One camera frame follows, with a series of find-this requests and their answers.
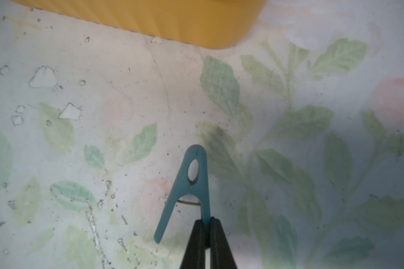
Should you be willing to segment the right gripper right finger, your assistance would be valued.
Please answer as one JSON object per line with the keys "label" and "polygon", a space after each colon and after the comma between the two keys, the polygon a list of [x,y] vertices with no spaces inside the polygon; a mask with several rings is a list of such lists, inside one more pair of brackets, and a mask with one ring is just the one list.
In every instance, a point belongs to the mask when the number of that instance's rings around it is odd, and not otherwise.
{"label": "right gripper right finger", "polygon": [[229,243],[219,219],[210,222],[211,269],[237,269]]}

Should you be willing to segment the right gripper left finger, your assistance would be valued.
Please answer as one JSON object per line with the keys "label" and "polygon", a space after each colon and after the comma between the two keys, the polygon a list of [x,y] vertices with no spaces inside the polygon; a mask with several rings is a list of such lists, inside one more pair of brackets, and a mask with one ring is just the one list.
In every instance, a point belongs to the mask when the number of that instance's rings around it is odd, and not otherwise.
{"label": "right gripper left finger", "polygon": [[205,269],[206,229],[196,220],[180,265],[180,269]]}

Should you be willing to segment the teal clothespin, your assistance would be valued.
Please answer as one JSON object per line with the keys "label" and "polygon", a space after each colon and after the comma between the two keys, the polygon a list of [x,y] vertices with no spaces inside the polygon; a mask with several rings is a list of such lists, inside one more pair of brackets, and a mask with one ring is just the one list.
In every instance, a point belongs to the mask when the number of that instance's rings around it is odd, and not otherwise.
{"label": "teal clothespin", "polygon": [[[198,162],[199,170],[196,179],[191,180],[188,176],[188,169],[194,160]],[[156,243],[159,244],[162,240],[175,204],[180,198],[186,195],[194,196],[199,200],[201,221],[204,224],[205,231],[209,232],[211,228],[211,207],[209,200],[207,153],[200,145],[192,145],[185,152],[183,161],[154,233],[154,241]]]}

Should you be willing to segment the yellow storage box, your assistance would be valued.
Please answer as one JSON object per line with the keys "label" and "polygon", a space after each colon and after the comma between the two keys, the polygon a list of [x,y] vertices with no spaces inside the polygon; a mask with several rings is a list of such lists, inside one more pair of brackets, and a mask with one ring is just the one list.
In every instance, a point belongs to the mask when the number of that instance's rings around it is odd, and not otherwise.
{"label": "yellow storage box", "polygon": [[265,1],[31,0],[19,4],[208,49],[249,33]]}

